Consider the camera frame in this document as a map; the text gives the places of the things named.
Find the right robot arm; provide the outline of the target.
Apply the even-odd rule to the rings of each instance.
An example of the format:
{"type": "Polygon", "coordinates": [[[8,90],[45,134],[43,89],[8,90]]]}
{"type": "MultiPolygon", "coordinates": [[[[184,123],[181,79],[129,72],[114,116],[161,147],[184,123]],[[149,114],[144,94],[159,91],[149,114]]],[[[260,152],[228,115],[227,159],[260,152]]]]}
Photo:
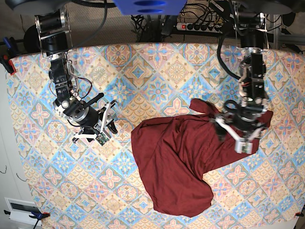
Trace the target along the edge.
{"type": "Polygon", "coordinates": [[[69,16],[65,8],[66,0],[7,0],[7,6],[21,14],[35,16],[38,31],[37,46],[50,60],[49,77],[54,83],[56,100],[54,109],[59,116],[76,122],[81,134],[99,135],[108,128],[117,133],[111,109],[115,101],[108,103],[99,111],[92,104],[103,98],[99,93],[90,101],[84,101],[79,95],[79,81],[69,63],[67,52],[73,49],[70,39],[69,16]]]}

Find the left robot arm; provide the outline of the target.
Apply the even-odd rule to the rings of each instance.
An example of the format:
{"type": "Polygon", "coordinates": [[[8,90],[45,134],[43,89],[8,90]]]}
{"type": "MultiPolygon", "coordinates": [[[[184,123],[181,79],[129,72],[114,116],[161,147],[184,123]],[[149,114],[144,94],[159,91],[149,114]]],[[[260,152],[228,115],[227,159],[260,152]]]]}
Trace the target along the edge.
{"type": "Polygon", "coordinates": [[[238,143],[250,143],[266,128],[258,118],[266,113],[269,100],[264,90],[266,66],[263,61],[263,51],[269,48],[267,16],[291,13],[297,4],[296,0],[223,0],[213,3],[225,21],[217,59],[225,72],[238,81],[240,95],[239,102],[225,101],[226,112],[215,119],[220,139],[229,133],[238,143]],[[239,75],[229,70],[221,58],[222,44],[232,32],[240,37],[245,52],[239,75]]]}

